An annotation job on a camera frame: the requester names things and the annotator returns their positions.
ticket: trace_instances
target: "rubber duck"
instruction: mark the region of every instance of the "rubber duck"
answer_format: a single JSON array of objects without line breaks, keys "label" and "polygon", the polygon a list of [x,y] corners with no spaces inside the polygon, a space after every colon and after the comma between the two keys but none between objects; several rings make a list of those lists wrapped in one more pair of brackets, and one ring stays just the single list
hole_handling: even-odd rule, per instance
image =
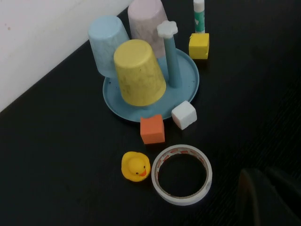
[{"label": "rubber duck", "polygon": [[151,165],[149,158],[139,152],[127,152],[121,160],[121,172],[131,181],[143,181],[150,174]]}]

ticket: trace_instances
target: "plastic cup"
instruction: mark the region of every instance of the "plastic cup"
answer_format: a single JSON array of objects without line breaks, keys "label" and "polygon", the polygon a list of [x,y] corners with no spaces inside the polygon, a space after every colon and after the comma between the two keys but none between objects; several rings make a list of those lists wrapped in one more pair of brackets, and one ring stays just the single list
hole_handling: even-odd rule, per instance
[{"label": "plastic cup", "polygon": [[161,0],[134,0],[128,7],[132,39],[147,41],[156,58],[165,56],[163,39],[158,36],[157,26],[167,20]]},{"label": "plastic cup", "polygon": [[116,16],[102,16],[90,25],[88,35],[98,72],[116,78],[115,50],[129,40],[122,21]]},{"label": "plastic cup", "polygon": [[122,98],[130,105],[148,106],[159,100],[166,82],[154,52],[143,40],[130,40],[114,55]]}]

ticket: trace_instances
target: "orange cube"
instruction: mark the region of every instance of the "orange cube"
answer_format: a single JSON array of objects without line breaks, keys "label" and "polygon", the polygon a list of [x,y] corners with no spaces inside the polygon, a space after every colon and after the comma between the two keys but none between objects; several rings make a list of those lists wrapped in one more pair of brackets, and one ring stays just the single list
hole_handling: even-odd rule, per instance
[{"label": "orange cube", "polygon": [[141,118],[140,135],[146,145],[165,142],[162,115],[157,114],[148,119]]}]

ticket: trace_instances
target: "glue stick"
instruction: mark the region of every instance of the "glue stick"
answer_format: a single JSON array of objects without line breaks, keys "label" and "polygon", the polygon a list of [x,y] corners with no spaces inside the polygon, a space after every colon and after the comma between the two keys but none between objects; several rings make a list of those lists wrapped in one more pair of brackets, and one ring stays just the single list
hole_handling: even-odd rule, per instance
[{"label": "glue stick", "polygon": [[205,0],[193,0],[196,33],[205,33]]}]

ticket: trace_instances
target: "foam block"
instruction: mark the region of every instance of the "foam block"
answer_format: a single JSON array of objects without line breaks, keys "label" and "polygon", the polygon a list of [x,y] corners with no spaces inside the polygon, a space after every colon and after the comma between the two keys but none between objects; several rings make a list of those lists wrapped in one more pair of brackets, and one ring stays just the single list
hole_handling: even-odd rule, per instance
[{"label": "foam block", "polygon": [[208,59],[209,33],[194,33],[189,41],[189,56],[192,59]]},{"label": "foam block", "polygon": [[140,135],[146,145],[165,142],[162,115],[157,114],[148,119],[141,118]]},{"label": "foam block", "polygon": [[198,119],[196,109],[188,101],[184,101],[174,108],[171,111],[171,115],[174,122],[182,130],[187,128]]}]

